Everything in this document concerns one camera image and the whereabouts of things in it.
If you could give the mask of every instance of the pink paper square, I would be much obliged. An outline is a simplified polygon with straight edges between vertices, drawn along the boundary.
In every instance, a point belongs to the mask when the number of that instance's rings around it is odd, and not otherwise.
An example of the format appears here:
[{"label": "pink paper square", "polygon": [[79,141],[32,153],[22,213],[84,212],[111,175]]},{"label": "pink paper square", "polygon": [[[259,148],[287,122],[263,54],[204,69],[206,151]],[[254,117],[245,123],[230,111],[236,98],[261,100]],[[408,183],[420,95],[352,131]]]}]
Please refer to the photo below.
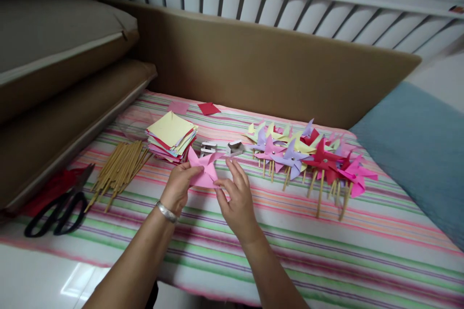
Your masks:
[{"label": "pink paper square", "polygon": [[179,101],[171,101],[171,103],[168,106],[168,112],[172,111],[176,114],[187,114],[188,109],[188,104]]}]

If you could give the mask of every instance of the striped blanket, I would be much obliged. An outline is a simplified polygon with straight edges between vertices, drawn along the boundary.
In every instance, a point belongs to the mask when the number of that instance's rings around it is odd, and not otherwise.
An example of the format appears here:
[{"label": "striped blanket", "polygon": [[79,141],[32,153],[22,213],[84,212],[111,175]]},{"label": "striped blanket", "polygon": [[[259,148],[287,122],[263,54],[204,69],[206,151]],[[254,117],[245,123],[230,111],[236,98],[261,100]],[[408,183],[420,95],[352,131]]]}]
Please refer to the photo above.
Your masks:
[{"label": "striped blanket", "polygon": [[[149,111],[154,120],[172,101],[190,104],[183,118],[199,125],[194,143],[218,143],[218,150],[242,136],[248,125],[265,120],[284,127],[288,120],[218,106],[221,113],[204,116],[198,102],[145,91],[132,107]],[[290,121],[294,131],[302,122]],[[346,130],[315,126],[329,136]],[[70,164],[96,163],[86,184],[89,193],[98,171],[124,134],[115,124],[103,131]],[[463,308],[464,254],[423,214],[409,196],[359,148],[364,164],[379,174],[366,180],[367,190],[351,199],[343,221],[340,209],[327,199],[324,188],[321,215],[316,219],[318,185],[306,198],[311,175],[291,181],[282,192],[283,171],[262,178],[250,150],[236,157],[250,177],[257,219],[288,275],[312,308]],[[144,218],[159,199],[173,165],[155,159],[143,167],[126,191],[104,208],[109,194],[96,203],[83,225],[67,236],[48,233],[38,239],[23,237],[26,216],[1,229],[0,241],[40,250],[94,265],[111,266],[122,254]],[[219,177],[229,177],[224,158],[216,162]],[[194,294],[212,299],[259,304],[251,269],[240,244],[225,223],[213,190],[192,187],[159,278]]]}]

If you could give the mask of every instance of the white floor tile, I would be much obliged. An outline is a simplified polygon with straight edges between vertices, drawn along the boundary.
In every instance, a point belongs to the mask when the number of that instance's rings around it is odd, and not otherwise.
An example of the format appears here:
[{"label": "white floor tile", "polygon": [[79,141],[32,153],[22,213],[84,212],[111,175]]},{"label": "white floor tile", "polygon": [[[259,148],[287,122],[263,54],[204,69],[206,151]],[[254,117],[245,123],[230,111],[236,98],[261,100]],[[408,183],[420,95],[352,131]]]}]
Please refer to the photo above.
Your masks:
[{"label": "white floor tile", "polygon": [[[3,278],[0,303],[5,308],[73,309],[79,296],[63,293],[62,289],[77,264],[46,253],[0,244]],[[83,291],[87,284],[84,276],[80,284]]]},{"label": "white floor tile", "polygon": [[[109,269],[0,244],[0,303],[12,309],[80,309]],[[160,281],[158,287],[154,309],[227,308]]]}]

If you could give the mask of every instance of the blue pillow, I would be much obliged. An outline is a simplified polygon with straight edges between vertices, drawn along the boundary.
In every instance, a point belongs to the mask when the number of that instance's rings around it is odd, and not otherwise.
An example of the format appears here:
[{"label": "blue pillow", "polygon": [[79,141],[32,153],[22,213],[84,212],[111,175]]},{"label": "blue pillow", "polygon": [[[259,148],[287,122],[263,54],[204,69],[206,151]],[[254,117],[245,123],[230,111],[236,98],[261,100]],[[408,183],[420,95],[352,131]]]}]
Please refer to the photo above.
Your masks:
[{"label": "blue pillow", "polygon": [[351,131],[464,251],[464,114],[402,82]]}]

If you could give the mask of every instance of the bundle of bamboo skewers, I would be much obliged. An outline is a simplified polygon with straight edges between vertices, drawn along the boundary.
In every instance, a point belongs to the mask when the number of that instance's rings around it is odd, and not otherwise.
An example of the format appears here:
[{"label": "bundle of bamboo skewers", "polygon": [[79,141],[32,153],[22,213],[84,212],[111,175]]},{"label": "bundle of bamboo skewers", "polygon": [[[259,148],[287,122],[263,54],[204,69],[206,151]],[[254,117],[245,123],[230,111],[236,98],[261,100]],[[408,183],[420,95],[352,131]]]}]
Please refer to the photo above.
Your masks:
[{"label": "bundle of bamboo skewers", "polygon": [[151,157],[148,149],[142,152],[142,142],[136,141],[132,144],[120,142],[113,153],[108,158],[100,173],[97,181],[92,187],[91,192],[95,192],[92,200],[87,205],[85,212],[108,192],[113,189],[113,194],[106,206],[105,213],[108,212],[113,199],[123,192],[139,170],[145,165]]}]

